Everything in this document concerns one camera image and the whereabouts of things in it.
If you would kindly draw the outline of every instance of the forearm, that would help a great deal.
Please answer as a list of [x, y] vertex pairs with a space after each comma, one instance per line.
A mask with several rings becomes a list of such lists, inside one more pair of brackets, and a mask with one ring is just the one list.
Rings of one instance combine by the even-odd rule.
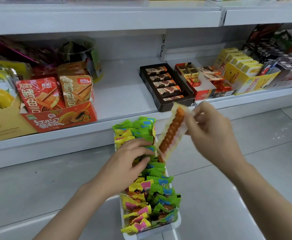
[[92, 180], [81, 186], [33, 240], [78, 239], [86, 223], [107, 197], [104, 188], [97, 181]]
[[292, 204], [244, 161], [226, 176], [236, 186], [267, 240], [292, 239]]

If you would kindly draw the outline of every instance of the white plastic tray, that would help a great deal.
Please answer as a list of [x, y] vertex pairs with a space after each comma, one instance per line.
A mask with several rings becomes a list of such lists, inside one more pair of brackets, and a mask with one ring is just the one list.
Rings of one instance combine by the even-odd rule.
[[[123, 209], [123, 204], [122, 204], [121, 198], [119, 198], [119, 204], [120, 204], [120, 215], [121, 215], [121, 220], [122, 220], [122, 227], [125, 227], [124, 209]], [[145, 231], [137, 233], [137, 234], [123, 233], [123, 236], [124, 236], [125, 240], [139, 240], [139, 239], [143, 239], [143, 238], [146, 238], [149, 236], [157, 235], [157, 234], [169, 231], [169, 230], [173, 230], [173, 229], [179, 227], [180, 224], [181, 224], [181, 216], [180, 216], [180, 212], [179, 212], [179, 208], [178, 208], [177, 221], [169, 223], [167, 225], [157, 226], [155, 228], [145, 230]]]

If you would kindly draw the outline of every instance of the left hand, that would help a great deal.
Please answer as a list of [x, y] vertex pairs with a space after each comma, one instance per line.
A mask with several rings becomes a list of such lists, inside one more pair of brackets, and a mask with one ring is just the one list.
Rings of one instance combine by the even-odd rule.
[[95, 183], [102, 184], [107, 197], [116, 195], [131, 185], [143, 171], [150, 158], [145, 157], [134, 167], [132, 162], [142, 155], [154, 155], [155, 153], [143, 146], [150, 146], [151, 142], [144, 139], [133, 139], [125, 142], [109, 158], [106, 164], [93, 179]]

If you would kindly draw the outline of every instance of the hand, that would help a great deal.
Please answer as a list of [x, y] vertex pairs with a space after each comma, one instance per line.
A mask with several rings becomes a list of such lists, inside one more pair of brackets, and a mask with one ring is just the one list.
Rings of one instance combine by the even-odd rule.
[[93, 179], [95, 183], [103, 185], [107, 197], [114, 196], [126, 189], [146, 168], [149, 157], [145, 157], [134, 167], [132, 167], [132, 162], [136, 157], [144, 154], [154, 155], [152, 150], [143, 147], [150, 145], [152, 143], [144, 139], [129, 140], [109, 158]]
[[228, 118], [207, 102], [201, 102], [194, 113], [185, 116], [187, 134], [207, 160], [225, 174], [246, 162]]

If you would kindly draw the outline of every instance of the yellow cardboard box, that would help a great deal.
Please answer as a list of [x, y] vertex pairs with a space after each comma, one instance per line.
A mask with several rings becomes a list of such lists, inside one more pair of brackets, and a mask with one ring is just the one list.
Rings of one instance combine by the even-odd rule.
[[220, 56], [216, 59], [215, 69], [220, 70], [222, 76], [237, 89], [235, 95], [262, 90], [280, 73], [278, 69], [273, 74], [249, 77]]
[[36, 130], [20, 115], [20, 98], [16, 96], [12, 106], [0, 110], [0, 141], [36, 133]]

